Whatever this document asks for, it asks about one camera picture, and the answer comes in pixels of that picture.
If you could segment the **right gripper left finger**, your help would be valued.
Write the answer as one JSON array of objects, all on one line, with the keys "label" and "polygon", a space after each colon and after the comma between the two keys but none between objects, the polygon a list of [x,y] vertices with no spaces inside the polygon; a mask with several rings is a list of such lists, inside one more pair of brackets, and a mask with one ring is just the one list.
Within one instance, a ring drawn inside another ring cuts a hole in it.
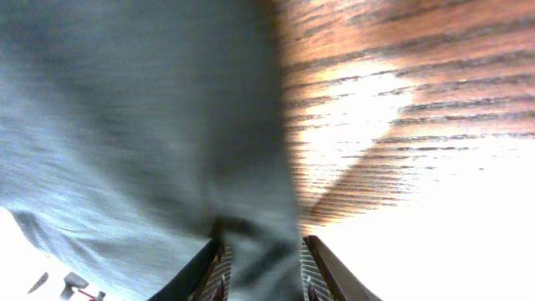
[{"label": "right gripper left finger", "polygon": [[211,240],[149,301],[224,301],[231,276],[231,249]]}]

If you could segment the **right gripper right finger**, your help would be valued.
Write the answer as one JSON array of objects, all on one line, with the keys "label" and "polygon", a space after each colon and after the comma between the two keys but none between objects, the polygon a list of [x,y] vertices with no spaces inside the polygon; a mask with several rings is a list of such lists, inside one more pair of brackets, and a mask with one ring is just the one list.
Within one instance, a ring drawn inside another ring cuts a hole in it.
[{"label": "right gripper right finger", "polygon": [[300,264],[306,301],[381,301],[317,236],[303,238]]}]

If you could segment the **black t-shirt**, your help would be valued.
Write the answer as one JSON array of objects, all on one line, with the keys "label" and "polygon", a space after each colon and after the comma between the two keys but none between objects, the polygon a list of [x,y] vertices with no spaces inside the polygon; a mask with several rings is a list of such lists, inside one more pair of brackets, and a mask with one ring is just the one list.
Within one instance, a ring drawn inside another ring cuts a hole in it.
[{"label": "black t-shirt", "polygon": [[301,299],[278,54],[270,1],[2,2],[2,207],[128,300],[211,238],[230,299]]}]

